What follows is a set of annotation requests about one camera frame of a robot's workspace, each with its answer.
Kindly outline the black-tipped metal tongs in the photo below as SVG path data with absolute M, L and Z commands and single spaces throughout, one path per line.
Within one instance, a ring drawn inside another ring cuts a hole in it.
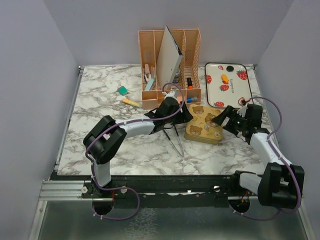
M 175 125 L 165 127 L 162 131 L 176 153 L 183 158 L 185 156 L 178 129 Z

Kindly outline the silver tin lid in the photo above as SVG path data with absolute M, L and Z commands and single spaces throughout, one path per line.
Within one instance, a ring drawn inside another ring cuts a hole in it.
M 209 133 L 218 132 L 223 135 L 222 127 L 211 122 L 214 117 L 222 113 L 220 109 L 190 104 L 188 110 L 192 114 L 193 119 L 187 123 L 185 133 L 204 136 Z

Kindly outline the gold metal cookie tin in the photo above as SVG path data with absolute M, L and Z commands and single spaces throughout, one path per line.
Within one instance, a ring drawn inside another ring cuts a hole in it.
M 193 135 L 185 133 L 184 138 L 189 141 L 217 145 L 222 140 L 223 135 L 219 132 L 209 132 L 209 134 L 205 135 Z

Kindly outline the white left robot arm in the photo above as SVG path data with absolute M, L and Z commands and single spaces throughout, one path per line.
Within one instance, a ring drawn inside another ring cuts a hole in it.
M 94 193 L 101 198 L 110 193 L 110 161 L 125 139 L 151 135 L 163 131 L 166 125 L 184 124 L 192 119 L 186 104 L 173 97 L 165 98 L 159 107 L 138 118 L 115 120 L 104 116 L 83 140 L 85 156 L 91 161 Z

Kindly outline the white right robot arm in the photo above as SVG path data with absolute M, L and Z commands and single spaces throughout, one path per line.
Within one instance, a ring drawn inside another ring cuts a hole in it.
M 301 166 L 292 164 L 277 148 L 270 132 L 262 127 L 263 108 L 246 104 L 240 109 L 227 106 L 212 119 L 229 133 L 241 134 L 262 161 L 262 176 L 241 172 L 230 182 L 229 189 L 240 196 L 247 190 L 257 195 L 263 206 L 295 210 L 300 207 L 305 172 Z

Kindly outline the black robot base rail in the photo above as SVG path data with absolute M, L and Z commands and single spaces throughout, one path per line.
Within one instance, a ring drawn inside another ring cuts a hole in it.
M 105 190 L 85 181 L 81 197 L 117 208 L 227 208 L 229 202 L 257 200 L 236 186 L 232 175 L 114 175 Z

